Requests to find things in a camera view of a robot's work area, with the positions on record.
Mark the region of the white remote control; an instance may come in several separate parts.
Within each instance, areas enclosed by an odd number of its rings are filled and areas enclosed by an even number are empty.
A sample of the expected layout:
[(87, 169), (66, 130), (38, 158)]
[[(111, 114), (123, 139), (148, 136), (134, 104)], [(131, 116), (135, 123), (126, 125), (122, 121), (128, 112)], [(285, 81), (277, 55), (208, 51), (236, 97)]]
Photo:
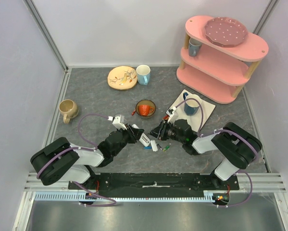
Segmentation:
[[(139, 128), (136, 124), (133, 124), (132, 127)], [(150, 139), (145, 133), (141, 135), (141, 139), (139, 141), (143, 144), (144, 147), (148, 147), (150, 145)]]

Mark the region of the white battery cover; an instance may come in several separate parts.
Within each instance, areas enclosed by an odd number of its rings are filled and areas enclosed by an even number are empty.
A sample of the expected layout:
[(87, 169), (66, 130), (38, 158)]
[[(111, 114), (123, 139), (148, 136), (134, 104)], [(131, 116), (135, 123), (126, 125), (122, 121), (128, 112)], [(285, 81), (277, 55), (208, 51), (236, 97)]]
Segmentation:
[(158, 151), (158, 147), (157, 147), (157, 144), (156, 144), (156, 141), (155, 140), (151, 140), (150, 141), (150, 144), (151, 144), (151, 148), (154, 152)]

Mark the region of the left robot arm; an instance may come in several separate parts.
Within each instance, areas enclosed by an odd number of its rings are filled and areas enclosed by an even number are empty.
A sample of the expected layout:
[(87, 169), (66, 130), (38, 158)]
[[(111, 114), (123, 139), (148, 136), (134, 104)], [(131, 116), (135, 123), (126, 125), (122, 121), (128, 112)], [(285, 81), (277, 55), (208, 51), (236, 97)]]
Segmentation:
[(125, 127), (111, 132), (97, 148), (80, 147), (65, 137), (58, 138), (31, 157), (37, 178), (45, 186), (66, 180), (77, 181), (84, 189), (91, 189), (96, 182), (92, 167), (108, 165), (127, 144), (139, 141), (149, 146), (150, 140), (143, 129), (135, 124)]

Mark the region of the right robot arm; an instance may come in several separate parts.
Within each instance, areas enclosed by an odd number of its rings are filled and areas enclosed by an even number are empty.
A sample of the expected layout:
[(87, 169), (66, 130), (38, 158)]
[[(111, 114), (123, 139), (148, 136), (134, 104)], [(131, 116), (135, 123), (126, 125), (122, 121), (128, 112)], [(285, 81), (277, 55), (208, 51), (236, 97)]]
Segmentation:
[(227, 185), (227, 180), (232, 175), (255, 161), (263, 147), (259, 139), (233, 122), (204, 136), (193, 131), (185, 119), (174, 123), (164, 120), (150, 131), (150, 135), (162, 141), (172, 139), (180, 142), (189, 155), (219, 150), (225, 159), (210, 177), (211, 186), (218, 190)]

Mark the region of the orange cup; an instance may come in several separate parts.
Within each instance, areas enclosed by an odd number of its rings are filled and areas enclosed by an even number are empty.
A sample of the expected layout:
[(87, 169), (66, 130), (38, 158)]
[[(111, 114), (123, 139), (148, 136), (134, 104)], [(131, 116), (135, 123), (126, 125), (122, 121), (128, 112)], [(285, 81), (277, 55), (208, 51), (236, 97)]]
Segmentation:
[(150, 113), (154, 112), (154, 108), (152, 106), (146, 105), (146, 104), (142, 104), (138, 106), (138, 113), (141, 116), (148, 116)]

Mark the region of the brown patterned bowl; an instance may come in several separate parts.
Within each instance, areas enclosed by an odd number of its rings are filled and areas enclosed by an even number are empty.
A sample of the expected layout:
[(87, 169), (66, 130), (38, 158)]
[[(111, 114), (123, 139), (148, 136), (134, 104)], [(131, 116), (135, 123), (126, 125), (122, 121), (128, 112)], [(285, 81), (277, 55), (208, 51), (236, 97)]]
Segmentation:
[(135, 107), (136, 113), (142, 118), (149, 118), (154, 115), (156, 105), (151, 100), (140, 100)]

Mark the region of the dark blue mug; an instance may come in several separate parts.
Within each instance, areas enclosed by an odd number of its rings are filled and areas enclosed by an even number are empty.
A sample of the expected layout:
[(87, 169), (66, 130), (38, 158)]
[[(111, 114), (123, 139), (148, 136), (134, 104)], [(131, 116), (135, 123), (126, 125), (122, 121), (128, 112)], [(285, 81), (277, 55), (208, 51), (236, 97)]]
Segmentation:
[(188, 94), (187, 92), (184, 92), (183, 99), (185, 100), (185, 114), (188, 116), (195, 115), (200, 107), (201, 98), (196, 94)]

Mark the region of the yellow floral plate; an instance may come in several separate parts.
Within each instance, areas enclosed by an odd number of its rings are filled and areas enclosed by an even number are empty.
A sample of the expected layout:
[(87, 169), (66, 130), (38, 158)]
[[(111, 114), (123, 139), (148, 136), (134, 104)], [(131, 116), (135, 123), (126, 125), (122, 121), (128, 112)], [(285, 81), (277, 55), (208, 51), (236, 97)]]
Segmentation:
[(128, 90), (133, 88), (137, 82), (136, 70), (130, 66), (118, 66), (112, 69), (107, 77), (108, 85), (116, 90)]

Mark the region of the light blue mug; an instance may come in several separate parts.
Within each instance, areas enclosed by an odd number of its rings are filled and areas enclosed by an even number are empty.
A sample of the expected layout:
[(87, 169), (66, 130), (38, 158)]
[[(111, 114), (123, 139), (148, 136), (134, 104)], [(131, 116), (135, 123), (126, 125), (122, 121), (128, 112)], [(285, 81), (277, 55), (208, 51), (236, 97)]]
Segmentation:
[(136, 68), (138, 83), (140, 85), (148, 85), (150, 81), (150, 67), (147, 65), (139, 65)]

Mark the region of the beige ceramic mug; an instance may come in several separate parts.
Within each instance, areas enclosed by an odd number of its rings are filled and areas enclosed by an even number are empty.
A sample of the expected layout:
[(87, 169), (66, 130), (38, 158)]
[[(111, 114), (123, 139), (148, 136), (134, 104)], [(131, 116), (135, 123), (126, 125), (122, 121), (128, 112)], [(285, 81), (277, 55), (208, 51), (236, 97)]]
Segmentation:
[(60, 102), (59, 111), (63, 116), (63, 122), (65, 124), (68, 124), (71, 119), (77, 117), (79, 113), (77, 104), (70, 99), (66, 99)]

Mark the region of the pink three-tier shelf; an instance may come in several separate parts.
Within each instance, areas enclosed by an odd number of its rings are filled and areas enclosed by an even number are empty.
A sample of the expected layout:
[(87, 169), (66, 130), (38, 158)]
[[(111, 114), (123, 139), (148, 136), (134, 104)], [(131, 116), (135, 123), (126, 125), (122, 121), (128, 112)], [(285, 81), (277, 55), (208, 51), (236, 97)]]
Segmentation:
[[(267, 42), (248, 32), (246, 40), (232, 48), (220, 47), (208, 41), (204, 26), (212, 16), (198, 15), (185, 23), (185, 42), (181, 48), (178, 80), (209, 99), (228, 104), (233, 102), (250, 80), (261, 60), (268, 54)], [(188, 54), (189, 39), (202, 46), (195, 57)]]

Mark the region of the blue mug on shelf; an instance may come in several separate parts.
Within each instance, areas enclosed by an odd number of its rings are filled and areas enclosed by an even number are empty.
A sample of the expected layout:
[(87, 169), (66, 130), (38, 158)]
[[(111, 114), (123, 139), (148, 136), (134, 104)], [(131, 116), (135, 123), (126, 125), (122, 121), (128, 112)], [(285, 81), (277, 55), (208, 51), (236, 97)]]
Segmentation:
[(189, 56), (195, 57), (198, 54), (201, 46), (202, 46), (202, 43), (200, 41), (197, 41), (193, 38), (190, 38), (189, 42), (188, 42), (188, 54), (189, 54)]

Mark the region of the mauve polka dot plate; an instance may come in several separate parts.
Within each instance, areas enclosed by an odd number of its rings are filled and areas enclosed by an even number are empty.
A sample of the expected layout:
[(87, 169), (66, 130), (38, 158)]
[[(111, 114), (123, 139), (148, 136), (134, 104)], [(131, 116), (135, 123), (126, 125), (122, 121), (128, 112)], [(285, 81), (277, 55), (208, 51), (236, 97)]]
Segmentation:
[(246, 40), (248, 30), (236, 19), (216, 17), (206, 23), (204, 34), (212, 44), (232, 48), (242, 44)]

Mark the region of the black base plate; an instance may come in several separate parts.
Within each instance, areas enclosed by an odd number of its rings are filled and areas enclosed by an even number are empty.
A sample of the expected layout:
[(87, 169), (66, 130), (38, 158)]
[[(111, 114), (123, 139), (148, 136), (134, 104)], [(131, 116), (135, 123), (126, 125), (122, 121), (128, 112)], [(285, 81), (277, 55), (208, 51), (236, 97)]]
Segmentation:
[(83, 183), (105, 197), (201, 196), (204, 191), (239, 190), (238, 178), (221, 181), (200, 173), (100, 173)]

